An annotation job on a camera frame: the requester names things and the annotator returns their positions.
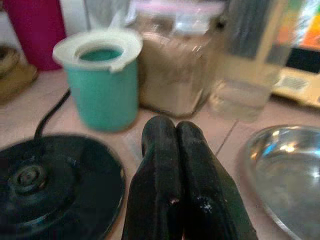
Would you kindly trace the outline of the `cream water ionizer machine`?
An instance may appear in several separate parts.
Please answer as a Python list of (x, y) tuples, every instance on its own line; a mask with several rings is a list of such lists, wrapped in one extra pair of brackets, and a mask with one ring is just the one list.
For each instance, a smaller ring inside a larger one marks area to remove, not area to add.
[(297, 17), (295, 26), (283, 24), (277, 40), (284, 43), (287, 30), (292, 32), (292, 49), (273, 94), (302, 105), (320, 109), (320, 0), (289, 1), (287, 18)]

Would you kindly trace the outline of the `magenta plastic container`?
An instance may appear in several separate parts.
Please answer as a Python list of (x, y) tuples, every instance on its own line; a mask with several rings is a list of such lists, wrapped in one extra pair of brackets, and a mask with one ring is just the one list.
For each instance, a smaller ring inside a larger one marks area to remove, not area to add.
[(54, 46), (66, 38), (60, 0), (3, 0), (28, 63), (40, 71), (61, 68), (53, 60)]

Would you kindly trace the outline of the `teal cup with white lid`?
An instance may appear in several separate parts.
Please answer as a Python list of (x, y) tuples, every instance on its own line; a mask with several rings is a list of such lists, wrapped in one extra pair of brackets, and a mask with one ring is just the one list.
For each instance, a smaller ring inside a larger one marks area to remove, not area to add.
[(77, 33), (54, 46), (52, 57), (66, 72), (78, 115), (87, 127), (117, 132), (134, 122), (142, 48), (142, 37), (126, 28)]

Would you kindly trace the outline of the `round steel bowl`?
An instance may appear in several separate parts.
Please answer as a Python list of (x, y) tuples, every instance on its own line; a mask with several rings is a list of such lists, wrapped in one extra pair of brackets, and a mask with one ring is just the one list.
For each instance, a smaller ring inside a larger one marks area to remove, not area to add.
[(238, 181), (262, 240), (320, 240), (320, 126), (238, 131)]

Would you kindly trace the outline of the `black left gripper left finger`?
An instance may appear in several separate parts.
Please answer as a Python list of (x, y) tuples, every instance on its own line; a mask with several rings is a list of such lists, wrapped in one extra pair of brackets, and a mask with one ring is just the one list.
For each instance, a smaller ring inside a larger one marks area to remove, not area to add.
[(184, 187), (176, 128), (168, 117), (145, 124), (141, 151), (121, 240), (182, 240)]

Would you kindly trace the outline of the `clear jar of brown powder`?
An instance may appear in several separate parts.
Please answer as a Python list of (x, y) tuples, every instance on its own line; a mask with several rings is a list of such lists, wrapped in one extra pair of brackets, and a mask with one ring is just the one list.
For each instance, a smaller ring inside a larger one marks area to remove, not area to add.
[(133, 0), (131, 27), (143, 39), (138, 57), (139, 100), (173, 117), (193, 114), (208, 98), (228, 0)]

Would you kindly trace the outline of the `brown wicker basket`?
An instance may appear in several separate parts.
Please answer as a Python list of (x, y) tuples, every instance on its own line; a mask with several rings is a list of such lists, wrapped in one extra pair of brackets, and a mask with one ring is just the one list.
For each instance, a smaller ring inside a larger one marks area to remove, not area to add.
[(0, 44), (0, 106), (25, 91), (38, 75), (35, 66), (21, 60), (17, 49)]

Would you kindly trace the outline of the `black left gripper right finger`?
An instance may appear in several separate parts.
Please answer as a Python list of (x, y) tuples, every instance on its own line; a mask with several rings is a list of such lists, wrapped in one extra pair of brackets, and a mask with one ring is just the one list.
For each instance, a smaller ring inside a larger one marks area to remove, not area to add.
[(190, 121), (176, 126), (185, 194), (185, 240), (258, 240), (237, 185)]

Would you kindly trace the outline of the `clear bottle with orange cap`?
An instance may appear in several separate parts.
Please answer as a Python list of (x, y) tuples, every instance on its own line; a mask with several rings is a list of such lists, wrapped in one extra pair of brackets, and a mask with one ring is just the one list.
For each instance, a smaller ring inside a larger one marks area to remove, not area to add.
[(208, 100), (225, 118), (255, 121), (286, 66), (306, 0), (230, 0)]

